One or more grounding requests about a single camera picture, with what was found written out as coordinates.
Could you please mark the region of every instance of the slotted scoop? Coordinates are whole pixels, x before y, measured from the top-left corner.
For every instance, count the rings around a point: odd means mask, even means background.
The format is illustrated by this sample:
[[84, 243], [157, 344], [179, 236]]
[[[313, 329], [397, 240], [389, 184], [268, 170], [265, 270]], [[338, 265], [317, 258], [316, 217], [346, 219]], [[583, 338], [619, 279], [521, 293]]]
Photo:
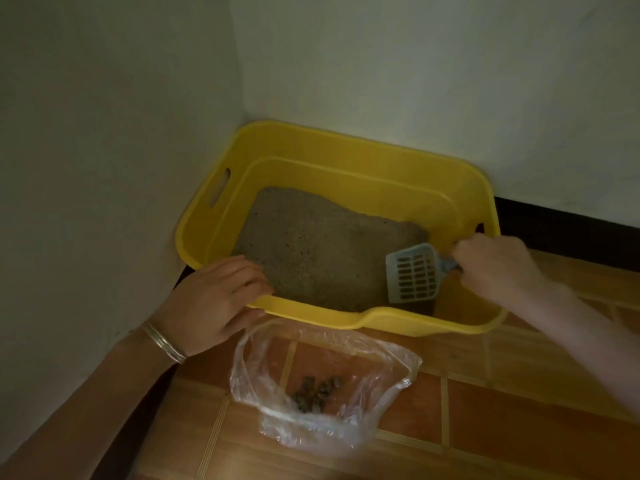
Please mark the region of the slotted scoop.
[[448, 272], [458, 267], [453, 258], [441, 258], [427, 243], [387, 255], [389, 303], [435, 298]]

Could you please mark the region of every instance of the litter box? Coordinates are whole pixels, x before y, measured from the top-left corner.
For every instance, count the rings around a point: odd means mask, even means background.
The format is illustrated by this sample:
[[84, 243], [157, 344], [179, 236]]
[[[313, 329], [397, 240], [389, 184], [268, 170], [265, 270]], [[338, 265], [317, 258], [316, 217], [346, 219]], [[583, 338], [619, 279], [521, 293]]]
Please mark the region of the litter box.
[[[258, 192], [265, 187], [314, 193], [363, 214], [411, 221], [447, 255], [479, 225], [500, 234], [493, 192], [475, 167], [455, 158], [275, 121], [239, 129], [200, 187], [176, 232], [181, 258], [197, 269], [229, 256]], [[433, 316], [381, 306], [339, 312], [275, 296], [258, 299], [267, 313], [337, 329], [374, 328], [419, 337], [484, 333], [506, 311], [462, 288], [441, 284]]]

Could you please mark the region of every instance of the plastic bag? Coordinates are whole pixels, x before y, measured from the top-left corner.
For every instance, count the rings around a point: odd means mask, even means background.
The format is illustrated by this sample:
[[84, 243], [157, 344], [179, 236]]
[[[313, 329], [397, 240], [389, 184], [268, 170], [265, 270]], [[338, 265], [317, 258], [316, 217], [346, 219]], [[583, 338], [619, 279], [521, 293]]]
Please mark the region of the plastic bag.
[[[404, 347], [356, 331], [274, 319], [240, 339], [230, 386], [236, 401], [260, 410], [263, 435], [318, 455], [343, 456], [373, 438], [380, 417], [416, 379], [421, 363]], [[301, 412], [303, 399], [291, 397], [306, 387], [319, 403], [332, 381], [338, 387], [321, 413], [318, 407]]]

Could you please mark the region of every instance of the person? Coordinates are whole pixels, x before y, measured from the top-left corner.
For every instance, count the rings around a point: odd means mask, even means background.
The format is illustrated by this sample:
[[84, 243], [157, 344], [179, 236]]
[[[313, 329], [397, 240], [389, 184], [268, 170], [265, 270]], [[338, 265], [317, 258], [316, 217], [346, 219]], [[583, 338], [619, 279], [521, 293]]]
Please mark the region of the person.
[[[546, 279], [517, 238], [475, 234], [452, 254], [466, 288], [562, 345], [640, 419], [640, 338]], [[187, 277], [148, 323], [173, 349], [192, 356], [263, 316], [246, 306], [270, 293], [260, 266], [242, 256], [227, 258]], [[133, 331], [0, 467], [0, 478], [90, 478], [124, 421], [172, 363], [152, 334]]]

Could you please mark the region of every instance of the forearm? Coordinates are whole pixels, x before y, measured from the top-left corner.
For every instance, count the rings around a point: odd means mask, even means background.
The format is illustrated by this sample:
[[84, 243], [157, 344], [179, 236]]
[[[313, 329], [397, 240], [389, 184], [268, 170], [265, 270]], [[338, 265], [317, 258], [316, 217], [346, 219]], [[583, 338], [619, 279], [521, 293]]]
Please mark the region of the forearm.
[[513, 311], [560, 344], [640, 420], [640, 337], [553, 284]]
[[88, 479], [133, 409], [172, 364], [136, 330], [0, 467], [0, 478]]

